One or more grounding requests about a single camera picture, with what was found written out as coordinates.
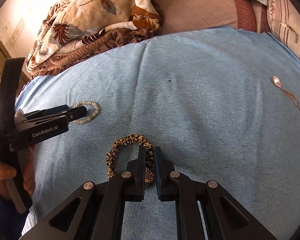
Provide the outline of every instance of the beige wall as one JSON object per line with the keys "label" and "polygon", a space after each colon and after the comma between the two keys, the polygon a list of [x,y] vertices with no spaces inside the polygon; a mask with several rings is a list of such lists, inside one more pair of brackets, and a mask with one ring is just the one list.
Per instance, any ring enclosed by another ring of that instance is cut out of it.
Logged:
{"label": "beige wall", "polygon": [[7,0],[0,9],[0,41],[11,57],[27,57],[41,22],[58,0]]}

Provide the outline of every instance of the gold glitter bead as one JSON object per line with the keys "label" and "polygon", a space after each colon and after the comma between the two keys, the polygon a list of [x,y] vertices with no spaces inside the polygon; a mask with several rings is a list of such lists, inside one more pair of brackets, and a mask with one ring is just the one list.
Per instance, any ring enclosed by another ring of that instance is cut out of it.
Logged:
{"label": "gold glitter bead", "polygon": [[154,172],[150,169],[146,169],[146,176],[145,176],[145,182],[151,183],[154,180]]}

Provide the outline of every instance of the folded blanket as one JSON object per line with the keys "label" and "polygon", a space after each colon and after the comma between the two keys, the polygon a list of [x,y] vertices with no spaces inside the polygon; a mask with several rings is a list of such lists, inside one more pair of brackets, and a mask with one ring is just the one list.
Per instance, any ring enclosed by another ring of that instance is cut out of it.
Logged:
{"label": "folded blanket", "polygon": [[151,2],[59,0],[42,22],[27,70],[32,76],[57,75],[95,54],[153,37],[161,17]]}

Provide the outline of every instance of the black handle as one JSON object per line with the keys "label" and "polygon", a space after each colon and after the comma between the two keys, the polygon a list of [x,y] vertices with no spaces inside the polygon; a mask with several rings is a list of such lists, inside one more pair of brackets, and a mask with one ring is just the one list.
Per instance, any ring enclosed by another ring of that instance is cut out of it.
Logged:
{"label": "black handle", "polygon": [[26,212],[32,206],[32,199],[29,193],[23,187],[22,171],[20,169],[18,155],[16,152],[7,154],[0,161],[4,162],[16,169],[17,175],[13,179],[5,181],[9,195],[16,207],[18,213]]}

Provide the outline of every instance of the gray cloth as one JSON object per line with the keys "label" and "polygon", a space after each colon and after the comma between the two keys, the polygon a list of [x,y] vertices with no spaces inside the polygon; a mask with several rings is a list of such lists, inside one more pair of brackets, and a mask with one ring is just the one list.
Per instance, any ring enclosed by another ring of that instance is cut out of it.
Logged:
{"label": "gray cloth", "polygon": [[[191,179],[213,179],[278,240],[300,224],[300,61],[269,34],[218,28],[155,37],[112,49],[55,77],[32,81],[25,112],[92,100],[99,115],[34,150],[36,190],[25,230],[85,181],[107,181],[106,152],[144,134]],[[122,149],[117,170],[137,157]],[[176,239],[174,203],[155,185],[127,203],[122,239]]]}

